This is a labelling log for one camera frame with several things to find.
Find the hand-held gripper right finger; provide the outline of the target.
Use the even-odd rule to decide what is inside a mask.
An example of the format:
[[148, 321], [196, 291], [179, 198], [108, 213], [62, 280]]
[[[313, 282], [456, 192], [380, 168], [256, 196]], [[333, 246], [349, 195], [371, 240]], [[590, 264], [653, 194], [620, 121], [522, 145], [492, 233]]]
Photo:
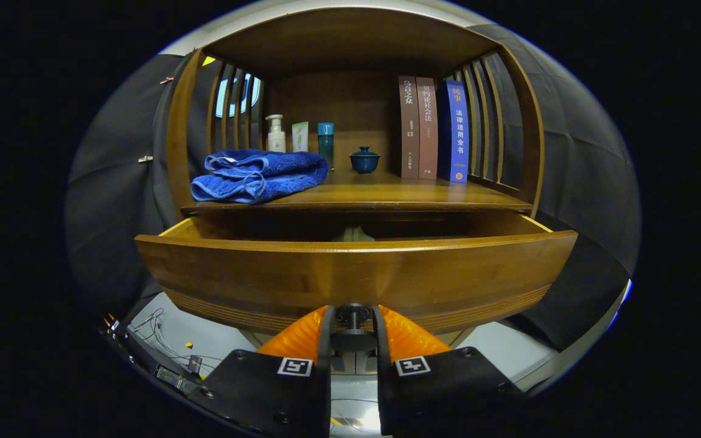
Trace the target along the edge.
[[523, 403], [523, 391], [475, 347], [446, 347], [382, 305], [372, 315], [382, 435], [490, 436], [498, 417]]

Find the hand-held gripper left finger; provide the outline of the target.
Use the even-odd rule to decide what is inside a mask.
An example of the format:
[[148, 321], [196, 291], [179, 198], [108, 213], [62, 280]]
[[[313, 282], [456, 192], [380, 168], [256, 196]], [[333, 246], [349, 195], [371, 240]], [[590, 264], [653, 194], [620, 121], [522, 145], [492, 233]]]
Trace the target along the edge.
[[195, 404], [245, 437], [329, 436], [334, 307], [306, 315], [311, 355], [232, 351], [195, 389]]

